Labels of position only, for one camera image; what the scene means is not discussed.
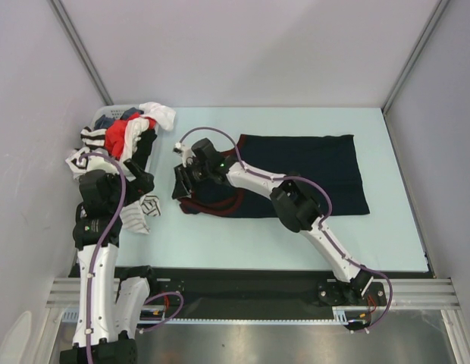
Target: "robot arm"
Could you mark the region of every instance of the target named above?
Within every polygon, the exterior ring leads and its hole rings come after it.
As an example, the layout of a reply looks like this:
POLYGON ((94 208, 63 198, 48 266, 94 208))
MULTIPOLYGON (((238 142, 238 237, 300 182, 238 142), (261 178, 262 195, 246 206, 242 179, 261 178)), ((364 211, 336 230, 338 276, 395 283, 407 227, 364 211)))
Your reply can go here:
MULTIPOLYGON (((154 188, 153 176, 142 171, 131 160, 124 163, 136 177, 126 182, 124 205, 137 201, 154 188)), ((80 263, 80 311, 72 350, 61 352, 61 364, 87 363, 87 335, 95 363, 136 362, 134 341, 139 314, 151 293, 150 267, 132 268, 114 295, 114 269, 118 256, 119 234, 122 228, 117 218, 99 251, 96 245, 114 216, 121 195, 121 179, 116 174, 94 170, 80 178, 83 203, 77 208, 74 228, 75 247, 80 263), (96 256, 93 274, 89 267, 96 256), (92 289, 87 289, 89 280, 92 289), (90 325, 87 329, 87 302, 90 305, 90 325)))
POLYGON ((370 273, 352 264, 355 260, 323 221, 317 196, 308 184, 291 176, 272 174, 242 164, 217 152, 208 139, 195 143, 192 152, 177 144, 174 151, 183 163, 175 170, 173 198, 188 196, 201 180, 211 178, 221 184, 244 188, 270 199, 280 222, 300 233, 330 264, 335 278, 346 288, 346 295, 361 298, 373 281, 370 273))

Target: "gray wall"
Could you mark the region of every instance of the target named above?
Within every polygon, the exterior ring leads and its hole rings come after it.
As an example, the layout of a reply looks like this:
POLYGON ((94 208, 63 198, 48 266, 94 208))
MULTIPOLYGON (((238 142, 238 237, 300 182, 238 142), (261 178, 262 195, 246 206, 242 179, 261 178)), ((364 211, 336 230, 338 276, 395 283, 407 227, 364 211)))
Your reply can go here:
POLYGON ((380 107, 437 0, 64 3, 116 103, 380 107))
POLYGON ((431 260, 470 327, 470 0, 451 3, 389 122, 431 260))
POLYGON ((0 1, 0 344, 24 311, 32 337, 73 259, 80 194, 64 163, 100 98, 48 2, 0 1))

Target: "table surface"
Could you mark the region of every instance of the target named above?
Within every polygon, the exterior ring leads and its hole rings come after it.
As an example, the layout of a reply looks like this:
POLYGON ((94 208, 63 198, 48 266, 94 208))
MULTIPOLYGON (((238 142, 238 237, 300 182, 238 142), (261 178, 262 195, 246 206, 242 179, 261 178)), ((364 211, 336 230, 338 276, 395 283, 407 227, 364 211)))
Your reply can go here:
MULTIPOLYGON (((370 268, 427 271, 421 241, 384 119, 378 108, 177 108, 175 128, 161 132, 151 172, 161 216, 146 217, 150 235, 121 232, 117 265, 169 268, 328 270, 329 265, 301 235, 276 218, 229 219, 185 215, 171 199, 174 144, 188 130, 217 127, 235 140, 242 133, 265 136, 354 134, 363 187, 371 210, 365 216, 327 220, 350 253, 370 268)), ((218 150, 232 145, 211 131, 197 131, 190 145, 209 137, 218 150)))

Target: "white laundry basket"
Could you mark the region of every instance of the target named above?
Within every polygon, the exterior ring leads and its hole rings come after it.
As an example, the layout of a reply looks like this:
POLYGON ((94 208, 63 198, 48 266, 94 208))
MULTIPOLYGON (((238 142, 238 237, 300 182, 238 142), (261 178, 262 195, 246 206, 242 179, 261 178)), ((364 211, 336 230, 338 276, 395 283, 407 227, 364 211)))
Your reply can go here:
MULTIPOLYGON (((90 127, 93 129, 95 122, 102 115, 105 115, 108 118, 120 119, 122 114, 126 110, 129 110, 130 108, 139 108, 139 104, 104 106, 103 108, 100 108, 99 110, 97 110, 97 112, 93 115, 92 124, 90 127)), ((159 138, 159 125, 156 124, 154 130, 158 134, 158 138, 159 138)), ((158 145, 157 143, 158 138, 156 138, 156 140, 152 143, 151 155, 148 157, 147 163, 146 163, 146 172, 149 172, 149 170, 151 169, 152 155, 155 154, 156 146, 158 145)))
POLYGON ((137 105, 112 105, 112 106, 104 106, 97 110, 97 112, 93 115, 92 120, 92 127, 94 123, 102 116, 105 115, 107 118, 114 118, 120 119, 122 114, 129 110, 130 108, 138 108, 139 104, 137 105))

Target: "metal floor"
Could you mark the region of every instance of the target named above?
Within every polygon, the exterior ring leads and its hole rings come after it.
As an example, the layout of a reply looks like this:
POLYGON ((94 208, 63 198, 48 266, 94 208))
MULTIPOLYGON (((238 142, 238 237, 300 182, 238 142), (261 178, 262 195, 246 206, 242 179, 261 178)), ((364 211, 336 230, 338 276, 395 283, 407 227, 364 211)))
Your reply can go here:
MULTIPOLYGON (((71 347, 61 326, 51 364, 71 347)), ((165 325, 137 335, 139 364, 456 363, 440 311, 390 312, 370 334, 340 326, 165 325)))

